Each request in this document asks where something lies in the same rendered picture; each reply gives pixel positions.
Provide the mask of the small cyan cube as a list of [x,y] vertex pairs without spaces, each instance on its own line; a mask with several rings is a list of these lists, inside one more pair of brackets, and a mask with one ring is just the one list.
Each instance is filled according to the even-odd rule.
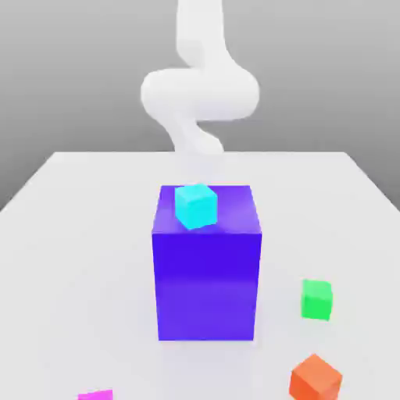
[[207,185],[192,184],[174,189],[175,217],[188,230],[217,223],[217,194]]

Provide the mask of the small green cube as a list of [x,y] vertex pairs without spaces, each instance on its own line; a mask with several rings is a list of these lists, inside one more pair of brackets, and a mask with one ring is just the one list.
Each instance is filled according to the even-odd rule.
[[331,283],[304,279],[302,282],[301,314],[303,318],[330,320],[333,306]]

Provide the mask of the small orange cube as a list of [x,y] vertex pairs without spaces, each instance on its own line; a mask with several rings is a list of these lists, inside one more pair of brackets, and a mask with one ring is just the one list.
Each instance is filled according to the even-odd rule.
[[313,354],[291,372],[289,395],[294,400],[338,400],[342,374]]

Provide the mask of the small magenta cube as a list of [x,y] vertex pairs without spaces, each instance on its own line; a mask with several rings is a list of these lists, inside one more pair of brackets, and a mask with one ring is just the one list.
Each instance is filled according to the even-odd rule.
[[113,400],[113,390],[100,390],[79,394],[77,400]]

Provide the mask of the large purple box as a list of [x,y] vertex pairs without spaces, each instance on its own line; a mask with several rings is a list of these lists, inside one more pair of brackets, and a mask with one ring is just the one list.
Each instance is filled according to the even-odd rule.
[[218,221],[188,230],[160,188],[152,228],[161,341],[250,341],[255,332],[262,229],[252,189],[215,186]]

